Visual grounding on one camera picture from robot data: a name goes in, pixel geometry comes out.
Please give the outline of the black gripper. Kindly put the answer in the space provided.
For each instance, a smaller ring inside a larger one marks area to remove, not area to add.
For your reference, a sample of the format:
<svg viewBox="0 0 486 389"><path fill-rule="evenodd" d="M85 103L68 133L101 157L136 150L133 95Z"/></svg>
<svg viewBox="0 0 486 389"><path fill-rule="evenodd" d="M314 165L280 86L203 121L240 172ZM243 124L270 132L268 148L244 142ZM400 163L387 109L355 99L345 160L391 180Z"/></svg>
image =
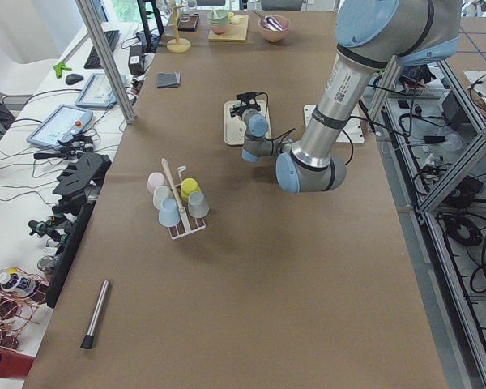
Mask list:
<svg viewBox="0 0 486 389"><path fill-rule="evenodd" d="M255 110L257 112L261 111L261 106L258 103L254 104L245 104L242 101L238 101L236 104L234 104L231 108L231 117L239 117L243 118L244 113L249 110Z"/></svg>

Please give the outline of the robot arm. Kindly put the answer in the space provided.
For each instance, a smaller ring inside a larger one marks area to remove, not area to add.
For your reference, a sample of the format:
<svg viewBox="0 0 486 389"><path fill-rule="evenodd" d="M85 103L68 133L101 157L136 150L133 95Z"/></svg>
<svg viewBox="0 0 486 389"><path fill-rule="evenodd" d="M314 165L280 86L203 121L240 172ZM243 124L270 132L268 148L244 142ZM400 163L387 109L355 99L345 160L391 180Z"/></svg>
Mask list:
<svg viewBox="0 0 486 389"><path fill-rule="evenodd" d="M246 126L242 157L276 156L279 186L290 193L333 190L346 165L330 155L374 72L392 57L401 66L447 59L458 49L459 1L346 1L336 20L337 56L325 92L301 139L269 139L269 125L254 92L237 96L230 109Z"/></svg>

